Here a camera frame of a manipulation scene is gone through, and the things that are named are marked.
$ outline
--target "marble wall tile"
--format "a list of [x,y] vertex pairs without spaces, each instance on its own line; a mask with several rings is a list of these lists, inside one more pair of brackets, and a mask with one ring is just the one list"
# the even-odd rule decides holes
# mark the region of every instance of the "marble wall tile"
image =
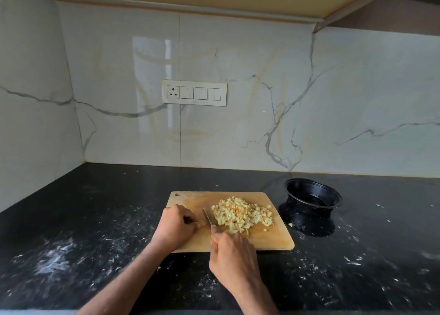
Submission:
[[58,5],[86,161],[179,166],[179,14]]
[[56,3],[0,0],[0,211],[83,162]]
[[181,16],[182,166],[440,176],[440,37]]

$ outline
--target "black countertop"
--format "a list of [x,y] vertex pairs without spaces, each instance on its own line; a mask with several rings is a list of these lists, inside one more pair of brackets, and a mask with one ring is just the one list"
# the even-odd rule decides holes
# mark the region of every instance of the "black countertop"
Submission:
[[[0,213],[0,309],[78,309],[146,246],[171,191],[262,191],[279,207],[292,177],[334,187],[344,205],[331,235],[289,228],[293,251],[258,253],[279,309],[440,310],[440,179],[110,164],[84,164]],[[170,255],[134,312],[238,309],[208,261]]]

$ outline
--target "wooden cutting board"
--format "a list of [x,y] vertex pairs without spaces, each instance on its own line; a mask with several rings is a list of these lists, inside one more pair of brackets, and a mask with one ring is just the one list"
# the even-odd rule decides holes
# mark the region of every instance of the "wooden cutting board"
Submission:
[[[258,204],[267,207],[270,205],[274,225],[265,227],[258,223],[249,229],[249,236],[243,234],[255,246],[257,250],[291,250],[295,244],[289,234],[278,211],[264,192],[190,192],[174,191],[170,194],[167,207],[173,204],[183,205],[190,209],[201,222],[201,228],[195,232],[191,239],[180,249],[174,252],[209,252],[211,251],[211,231],[203,216],[202,208],[206,210],[212,223],[216,224],[211,206],[221,199],[239,197],[250,204]],[[226,230],[227,226],[220,226],[220,231]]]

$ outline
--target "forearm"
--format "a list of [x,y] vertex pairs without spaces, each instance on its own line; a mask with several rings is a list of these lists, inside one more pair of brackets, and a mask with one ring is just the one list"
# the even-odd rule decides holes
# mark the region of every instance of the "forearm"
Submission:
[[272,297],[266,286],[257,280],[249,282],[242,290],[234,293],[244,315],[278,315]]
[[124,315],[131,311],[146,282],[169,254],[150,243],[109,285],[80,309],[77,315]]

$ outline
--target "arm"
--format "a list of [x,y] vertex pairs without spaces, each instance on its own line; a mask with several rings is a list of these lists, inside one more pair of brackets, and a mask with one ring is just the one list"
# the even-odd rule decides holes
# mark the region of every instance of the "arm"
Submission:
[[255,247],[240,234],[218,233],[212,226],[209,268],[234,296],[245,315],[278,315],[261,281]]
[[83,306],[77,315],[125,315],[131,311],[146,282],[169,253],[178,249],[200,223],[187,208],[165,208],[151,242],[124,271]]

